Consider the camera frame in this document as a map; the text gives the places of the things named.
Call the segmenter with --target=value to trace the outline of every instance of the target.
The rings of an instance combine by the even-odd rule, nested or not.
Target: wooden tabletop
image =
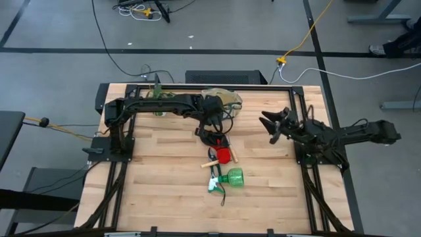
[[[124,97],[125,89],[125,84],[110,84],[106,103]],[[303,89],[307,106],[314,106],[316,119],[328,124],[320,87]],[[222,195],[207,191],[210,169],[200,168],[208,161],[208,147],[194,135],[198,121],[169,113],[164,117],[138,113],[136,144],[126,174],[118,230],[149,231],[151,226],[157,226],[163,232],[265,233],[273,228],[275,233],[310,233],[301,168],[295,160],[293,142],[281,137],[275,145],[269,144],[270,136],[259,121],[261,111],[279,112],[290,107],[288,93],[237,92],[243,99],[243,108],[234,119],[229,136],[239,163],[222,165],[222,172],[241,167],[245,187],[231,188],[226,184],[222,207]],[[103,116],[99,129],[106,130]],[[84,223],[103,199],[109,166],[103,162],[87,175],[75,226]],[[319,165],[319,169],[327,204],[347,228],[353,229],[339,169],[333,165]],[[322,230],[319,208],[313,202],[318,228]],[[111,223],[113,207],[111,201],[106,226]]]

